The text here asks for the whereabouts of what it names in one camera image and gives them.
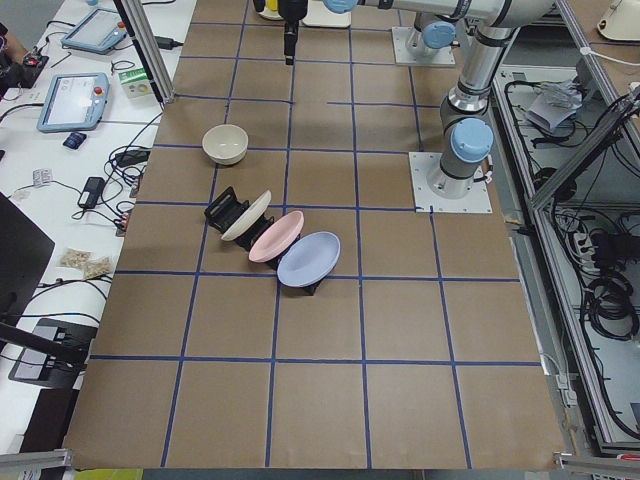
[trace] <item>plate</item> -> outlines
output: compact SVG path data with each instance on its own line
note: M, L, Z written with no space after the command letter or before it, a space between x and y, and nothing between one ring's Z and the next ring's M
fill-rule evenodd
M268 262L284 252L302 231L304 215L300 210L286 214L260 236L249 252L249 260Z
M264 7L263 11L258 12L258 15L260 15L262 18L266 18L267 20L282 20L282 17L278 12L269 10L267 7Z
M316 232L293 244L278 265L278 280L289 287L307 287L326 277L338 263L340 239Z
M222 234L222 240L230 242L249 230L251 225L256 223L265 212L270 201L271 190L267 190L238 217L238 220L229 227L229 230Z

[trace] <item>screen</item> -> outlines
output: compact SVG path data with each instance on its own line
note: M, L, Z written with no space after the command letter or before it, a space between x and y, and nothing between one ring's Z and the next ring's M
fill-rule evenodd
M102 45L105 39L118 27L119 21L120 17L116 12L98 10L69 39L86 45Z
M0 313L15 325L47 268L53 242L0 193Z
M96 77L59 78L49 108L45 124L67 125L87 121L92 105L93 87Z

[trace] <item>white plate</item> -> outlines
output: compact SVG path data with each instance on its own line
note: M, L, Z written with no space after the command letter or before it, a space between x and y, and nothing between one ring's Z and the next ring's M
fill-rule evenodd
M278 280L288 287L307 287L329 275L340 257L340 239L316 232L294 243L278 265Z
M278 12L269 10L267 7L264 7L263 11L258 12L258 15L260 15L262 18L266 18L267 20L282 20L282 17Z
M249 230L251 225L256 223L260 216L265 212L271 202L271 190L267 190L258 199L247 208L242 215L236 220L229 230L224 232L222 240L230 242L235 240L244 232Z

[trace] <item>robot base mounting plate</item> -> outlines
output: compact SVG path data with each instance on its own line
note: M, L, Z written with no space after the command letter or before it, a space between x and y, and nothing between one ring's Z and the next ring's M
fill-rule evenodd
M413 184L413 198L416 212L429 213L492 213L489 192L485 182L472 184L469 193L461 199L451 200L443 198L431 190L427 185L427 174L440 163L441 153L410 152L409 166L411 167L411 182ZM476 176L483 175L482 170Z
M415 56L407 50L407 38L413 30L412 27L393 27L393 51L396 54L396 64L415 67L455 67L456 59L453 57L451 47L441 48L435 55Z
M321 0L310 0L307 16L302 19L302 24L307 27L349 28L351 12L333 13Z

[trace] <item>pink plate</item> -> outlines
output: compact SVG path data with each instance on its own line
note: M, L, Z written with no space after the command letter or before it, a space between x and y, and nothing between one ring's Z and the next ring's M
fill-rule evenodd
M276 258L300 235L303 225L304 215L301 211L294 210L288 213L271 225L256 241L249 252L249 260L262 263Z

